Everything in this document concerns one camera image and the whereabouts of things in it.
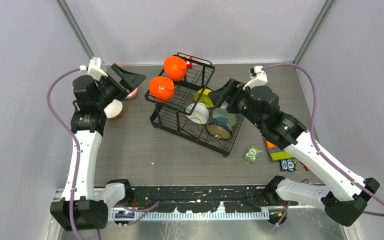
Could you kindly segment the white bowl red floral pattern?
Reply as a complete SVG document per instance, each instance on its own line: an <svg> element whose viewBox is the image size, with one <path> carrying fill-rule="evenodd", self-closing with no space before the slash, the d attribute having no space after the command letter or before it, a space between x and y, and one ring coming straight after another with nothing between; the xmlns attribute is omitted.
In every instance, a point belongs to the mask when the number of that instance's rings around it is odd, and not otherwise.
<svg viewBox="0 0 384 240"><path fill-rule="evenodd" d="M126 99L126 100L130 100L130 99L134 98L134 97L137 95L138 90L139 90L138 87L135 88L133 91L131 91L131 92L126 96L125 99Z"/></svg>

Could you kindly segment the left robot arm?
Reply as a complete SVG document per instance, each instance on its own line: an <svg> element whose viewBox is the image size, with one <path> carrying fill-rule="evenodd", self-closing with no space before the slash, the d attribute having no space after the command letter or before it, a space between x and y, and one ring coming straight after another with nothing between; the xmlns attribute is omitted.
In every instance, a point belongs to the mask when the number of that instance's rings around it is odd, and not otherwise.
<svg viewBox="0 0 384 240"><path fill-rule="evenodd" d="M133 190L127 179L110 180L101 192L95 193L95 168L107 121L104 109L115 100L123 101L147 78L117 64L106 70L82 65L68 73L79 71L87 73L72 82L75 99L69 125L53 109L51 94L46 96L50 112L73 140L66 185L60 200L50 205L51 215L68 232L102 230L116 204L128 207L133 202Z"/></svg>

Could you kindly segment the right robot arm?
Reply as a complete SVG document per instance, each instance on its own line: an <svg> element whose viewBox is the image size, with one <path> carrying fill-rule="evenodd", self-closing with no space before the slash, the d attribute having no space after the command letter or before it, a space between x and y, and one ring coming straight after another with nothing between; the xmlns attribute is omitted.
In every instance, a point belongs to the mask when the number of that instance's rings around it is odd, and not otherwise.
<svg viewBox="0 0 384 240"><path fill-rule="evenodd" d="M268 203L294 201L317 207L347 227L363 214L379 182L372 177L362 178L334 157L326 160L328 153L316 147L307 128L293 115L281 111L279 97L270 87L248 87L230 79L208 96L216 106L227 103L229 113L241 114L264 139L303 162L323 183L305 184L277 175L264 189Z"/></svg>

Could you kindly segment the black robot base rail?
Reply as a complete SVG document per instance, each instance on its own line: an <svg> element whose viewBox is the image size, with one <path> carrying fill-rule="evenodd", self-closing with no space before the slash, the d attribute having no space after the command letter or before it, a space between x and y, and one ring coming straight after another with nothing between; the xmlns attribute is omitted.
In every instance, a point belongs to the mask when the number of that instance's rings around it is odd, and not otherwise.
<svg viewBox="0 0 384 240"><path fill-rule="evenodd" d="M221 206L227 213L256 213L260 208L286 205L258 185L172 185L134 186L115 206L144 210L156 202L159 204L152 211L158 213L214 213Z"/></svg>

